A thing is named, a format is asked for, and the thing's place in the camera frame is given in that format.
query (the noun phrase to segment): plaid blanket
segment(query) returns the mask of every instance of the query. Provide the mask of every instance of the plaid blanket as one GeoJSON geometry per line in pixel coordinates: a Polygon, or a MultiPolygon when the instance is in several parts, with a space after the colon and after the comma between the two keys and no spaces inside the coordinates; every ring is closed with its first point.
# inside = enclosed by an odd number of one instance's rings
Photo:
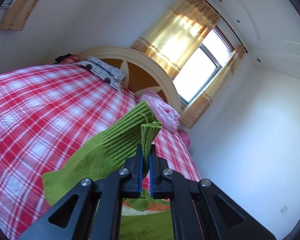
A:
{"type": "MultiPolygon", "coordinates": [[[[137,104],[72,63],[34,66],[0,75],[0,228],[14,240],[49,205],[42,174],[63,167],[89,138],[137,104]]],[[[200,176],[180,136],[162,129],[157,154],[186,178],[200,176]]],[[[149,178],[143,181],[149,190],[149,178]]]]}

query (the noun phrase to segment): window glass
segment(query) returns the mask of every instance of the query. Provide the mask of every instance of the window glass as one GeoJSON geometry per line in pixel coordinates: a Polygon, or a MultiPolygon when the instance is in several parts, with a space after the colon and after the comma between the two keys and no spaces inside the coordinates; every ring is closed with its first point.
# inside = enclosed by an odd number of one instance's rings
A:
{"type": "Polygon", "coordinates": [[[230,56],[230,49],[214,30],[204,38],[202,44],[211,52],[221,66],[225,65],[230,56]]]}
{"type": "Polygon", "coordinates": [[[179,95],[189,102],[215,71],[216,66],[199,48],[173,80],[179,95]]]}

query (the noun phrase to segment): wooden headboard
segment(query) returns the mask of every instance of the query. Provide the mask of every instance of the wooden headboard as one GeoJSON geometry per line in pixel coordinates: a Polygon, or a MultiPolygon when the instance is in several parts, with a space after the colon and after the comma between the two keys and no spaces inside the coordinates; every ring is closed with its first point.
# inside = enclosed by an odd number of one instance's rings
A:
{"type": "Polygon", "coordinates": [[[80,60],[93,56],[127,73],[122,87],[140,97],[152,89],[178,113],[181,112],[179,95],[166,72],[151,58],[139,51],[124,47],[99,47],[78,54],[80,60]]]}

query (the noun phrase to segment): pink pillow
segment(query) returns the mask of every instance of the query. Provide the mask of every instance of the pink pillow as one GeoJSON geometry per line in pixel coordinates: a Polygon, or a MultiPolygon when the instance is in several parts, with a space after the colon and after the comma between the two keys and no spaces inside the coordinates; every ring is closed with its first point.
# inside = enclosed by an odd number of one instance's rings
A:
{"type": "Polygon", "coordinates": [[[151,89],[147,90],[146,93],[139,98],[138,102],[142,100],[145,100],[150,106],[155,117],[162,123],[162,127],[170,132],[177,132],[180,115],[176,110],[165,103],[162,98],[151,89]]]}
{"type": "Polygon", "coordinates": [[[190,141],[190,138],[188,136],[188,133],[185,130],[179,130],[178,133],[179,133],[183,143],[185,144],[186,148],[189,149],[191,141],[190,141]]]}

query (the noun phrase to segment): metal screw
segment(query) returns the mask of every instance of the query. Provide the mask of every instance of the metal screw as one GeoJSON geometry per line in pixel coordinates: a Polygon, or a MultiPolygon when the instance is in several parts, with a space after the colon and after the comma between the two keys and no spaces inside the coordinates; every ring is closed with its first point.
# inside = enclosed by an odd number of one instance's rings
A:
{"type": "Polygon", "coordinates": [[[211,181],[209,179],[202,179],[200,183],[203,187],[209,187],[211,185],[211,181]]]}
{"type": "Polygon", "coordinates": [[[129,170],[127,168],[122,168],[119,170],[120,175],[127,175],[129,173],[129,170]]]}
{"type": "Polygon", "coordinates": [[[162,173],[166,176],[169,176],[173,173],[173,170],[172,169],[164,169],[162,173]]]}
{"type": "Polygon", "coordinates": [[[91,64],[87,64],[85,67],[86,67],[88,70],[91,70],[91,69],[92,69],[92,65],[91,65],[91,64]]]}
{"type": "Polygon", "coordinates": [[[105,78],[105,82],[109,85],[111,83],[111,79],[110,78],[105,78]]]}
{"type": "Polygon", "coordinates": [[[83,179],[81,180],[81,185],[82,186],[89,186],[91,184],[91,180],[90,179],[83,179]]]}

